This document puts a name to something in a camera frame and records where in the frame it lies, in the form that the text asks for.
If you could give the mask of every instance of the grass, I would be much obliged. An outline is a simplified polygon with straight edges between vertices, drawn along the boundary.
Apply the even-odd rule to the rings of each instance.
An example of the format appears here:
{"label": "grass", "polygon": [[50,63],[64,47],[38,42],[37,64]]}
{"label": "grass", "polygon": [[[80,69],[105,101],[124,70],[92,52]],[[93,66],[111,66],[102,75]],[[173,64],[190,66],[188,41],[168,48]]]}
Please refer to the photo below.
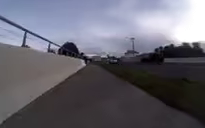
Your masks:
{"label": "grass", "polygon": [[184,111],[205,124],[205,83],[187,78],[163,78],[124,65],[100,65],[165,104]]}

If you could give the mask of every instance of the sky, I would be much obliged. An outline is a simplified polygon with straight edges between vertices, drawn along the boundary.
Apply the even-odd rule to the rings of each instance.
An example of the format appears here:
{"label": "sky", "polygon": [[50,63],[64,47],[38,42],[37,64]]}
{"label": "sky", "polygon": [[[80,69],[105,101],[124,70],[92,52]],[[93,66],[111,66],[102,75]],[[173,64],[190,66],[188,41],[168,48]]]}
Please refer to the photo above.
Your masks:
{"label": "sky", "polygon": [[[73,41],[91,54],[123,54],[132,47],[130,37],[139,52],[205,41],[205,0],[0,0],[0,15],[55,43]],[[1,42],[20,45],[22,31],[1,21],[0,27],[20,36],[0,29],[11,38],[0,37]],[[47,48],[44,41],[29,37],[33,47]]]}

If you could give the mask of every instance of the fence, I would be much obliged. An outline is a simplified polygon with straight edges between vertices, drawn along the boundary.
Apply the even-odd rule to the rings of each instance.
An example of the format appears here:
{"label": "fence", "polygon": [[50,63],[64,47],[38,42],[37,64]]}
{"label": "fence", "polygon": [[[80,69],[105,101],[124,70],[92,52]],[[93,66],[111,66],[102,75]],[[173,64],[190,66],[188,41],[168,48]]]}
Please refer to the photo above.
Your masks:
{"label": "fence", "polygon": [[[37,37],[37,38],[39,38],[39,39],[41,39],[41,40],[43,40],[43,41],[45,41],[45,42],[48,43],[47,52],[52,52],[52,49],[51,49],[52,45],[53,45],[53,46],[56,46],[56,47],[58,47],[58,48],[61,48],[60,45],[58,45],[58,44],[56,44],[56,43],[54,43],[54,42],[48,40],[47,38],[44,38],[44,37],[40,36],[40,35],[38,35],[38,34],[32,32],[32,31],[30,31],[30,30],[28,30],[28,29],[26,29],[26,28],[24,28],[24,27],[21,26],[21,25],[16,24],[15,22],[13,22],[13,21],[11,21],[11,20],[9,20],[9,19],[7,19],[7,18],[5,18],[5,17],[3,17],[3,16],[1,16],[1,15],[0,15],[0,20],[24,32],[23,35],[22,35],[22,45],[21,45],[21,47],[29,47],[29,46],[27,45],[27,41],[26,41],[26,40],[27,40],[27,39],[32,40],[32,38],[29,38],[29,37],[28,37],[28,35],[32,35],[32,36]],[[5,31],[7,31],[8,33],[11,33],[11,34],[18,35],[18,34],[15,33],[14,31],[5,29],[5,28],[3,28],[3,27],[0,27],[0,29],[5,30]],[[71,56],[71,57],[76,57],[76,58],[82,58],[82,57],[83,57],[82,55],[76,54],[76,53],[74,53],[74,52],[72,52],[72,51],[70,51],[70,50],[68,50],[68,49],[63,48],[62,50],[65,51],[64,53],[66,53],[66,54],[65,54],[66,56]]]}

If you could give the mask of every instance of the sidewalk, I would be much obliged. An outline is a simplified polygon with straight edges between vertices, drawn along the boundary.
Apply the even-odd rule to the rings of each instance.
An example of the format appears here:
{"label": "sidewalk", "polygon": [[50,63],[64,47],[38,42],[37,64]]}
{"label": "sidewalk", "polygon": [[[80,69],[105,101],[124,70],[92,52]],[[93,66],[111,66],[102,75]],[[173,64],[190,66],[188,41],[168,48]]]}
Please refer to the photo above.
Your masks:
{"label": "sidewalk", "polygon": [[106,70],[88,65],[9,118],[2,128],[203,128]]}

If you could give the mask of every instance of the concrete barrier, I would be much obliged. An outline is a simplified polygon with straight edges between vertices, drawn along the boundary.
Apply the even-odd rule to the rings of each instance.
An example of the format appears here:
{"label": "concrete barrier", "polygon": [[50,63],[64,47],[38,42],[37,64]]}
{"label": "concrete barrier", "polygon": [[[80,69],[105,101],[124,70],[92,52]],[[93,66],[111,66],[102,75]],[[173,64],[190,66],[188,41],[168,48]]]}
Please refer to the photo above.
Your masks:
{"label": "concrete barrier", "polygon": [[166,63],[205,63],[205,57],[194,58],[165,58]]}
{"label": "concrete barrier", "polygon": [[82,67],[80,59],[0,44],[0,124]]}

